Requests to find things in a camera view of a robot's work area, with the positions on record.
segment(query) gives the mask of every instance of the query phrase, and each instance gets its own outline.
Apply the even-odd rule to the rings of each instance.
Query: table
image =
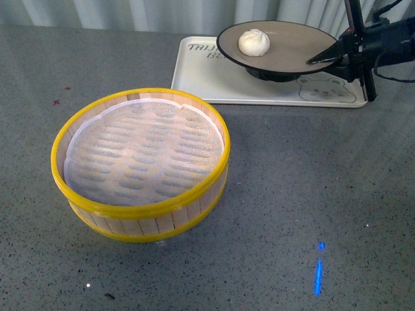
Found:
[[[56,134],[98,98],[169,87],[187,36],[0,27],[0,309],[411,310],[414,85],[375,77],[357,109],[215,104],[231,156],[205,220],[125,244],[78,219],[51,175]]]

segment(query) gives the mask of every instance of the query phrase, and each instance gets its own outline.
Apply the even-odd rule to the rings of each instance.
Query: tray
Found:
[[[216,37],[192,36],[180,42],[171,88],[211,104],[358,108],[367,103],[358,80],[348,83],[328,73],[284,83],[254,78],[220,53]]]

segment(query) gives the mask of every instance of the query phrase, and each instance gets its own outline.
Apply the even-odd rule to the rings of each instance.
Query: bamboo steamer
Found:
[[[223,153],[213,170],[191,189],[167,200],[139,206],[108,205],[90,200],[72,190],[65,182],[68,147],[77,130],[108,108],[129,100],[157,98],[191,106],[219,130]],[[195,226],[220,200],[228,174],[230,136],[215,108],[202,99],[173,89],[131,89],[99,99],[71,117],[59,131],[51,152],[53,178],[76,215],[98,233],[124,242],[153,242],[180,234]]]

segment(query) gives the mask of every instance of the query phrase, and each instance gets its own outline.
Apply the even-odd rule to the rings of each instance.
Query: steamed bun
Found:
[[[251,29],[242,34],[238,46],[239,50],[247,56],[262,56],[270,48],[270,39],[265,32]]]

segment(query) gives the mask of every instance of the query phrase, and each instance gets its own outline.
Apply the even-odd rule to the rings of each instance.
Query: yellow rim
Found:
[[[88,226],[90,226],[94,231],[98,232],[101,235],[104,235],[108,238],[112,238],[114,240],[122,241],[122,242],[131,242],[131,243],[145,243],[145,242],[155,242],[160,240],[165,240],[166,238],[171,238],[173,236],[179,235],[180,233],[183,233],[186,230],[189,230],[190,228],[197,225],[199,222],[201,222],[216,206],[216,204],[219,202],[220,197],[222,196],[223,190],[225,188],[225,184],[223,184],[223,187],[221,188],[219,195],[215,198],[215,201],[212,202],[209,207],[200,213],[196,218],[193,218],[191,221],[187,222],[186,224],[177,227],[171,231],[158,233],[156,235],[139,235],[139,236],[131,236],[131,235],[118,235],[113,232],[108,232],[105,230],[102,230],[101,228],[94,226],[90,224],[72,205],[72,210],[78,215],[78,217],[85,222]]]
[[[209,174],[204,180],[202,180],[197,186],[193,187],[189,191],[171,198],[169,200],[149,204],[149,205],[142,205],[142,206],[134,206],[134,207],[125,207],[125,206],[114,206],[114,205],[106,205],[102,203],[97,203],[91,201],[83,196],[80,196],[75,191],[70,189],[61,175],[59,174],[58,164],[57,164],[57,153],[58,147],[60,142],[68,131],[69,127],[83,114],[85,114],[90,109],[107,102],[111,99],[115,99],[121,96],[127,96],[130,94],[137,94],[137,93],[170,93],[181,95],[184,97],[189,97],[205,107],[207,107],[212,113],[215,114],[216,118],[219,120],[222,128],[224,129],[224,152],[222,157],[220,158],[219,164],[215,167],[211,174]],[[198,98],[192,94],[177,91],[174,89],[165,89],[161,87],[149,87],[144,89],[131,89],[128,91],[123,91],[119,93],[115,93],[112,95],[108,95],[104,98],[98,99],[95,102],[89,104],[85,108],[78,111],[75,115],[73,115],[62,127],[59,131],[56,139],[54,140],[52,151],[51,151],[51,169],[52,175],[55,180],[55,183],[58,185],[58,188],[62,191],[62,193],[66,196],[69,201],[72,201],[77,206],[81,207],[83,210],[96,214],[97,216],[108,217],[108,218],[117,218],[117,219],[137,219],[137,218],[153,218],[157,216],[161,216],[163,214],[171,213],[177,209],[181,209],[189,205],[190,203],[194,202],[195,200],[199,199],[203,194],[212,186],[221,176],[226,165],[228,164],[230,154],[230,136],[228,128],[219,114],[219,112],[210,104]]]

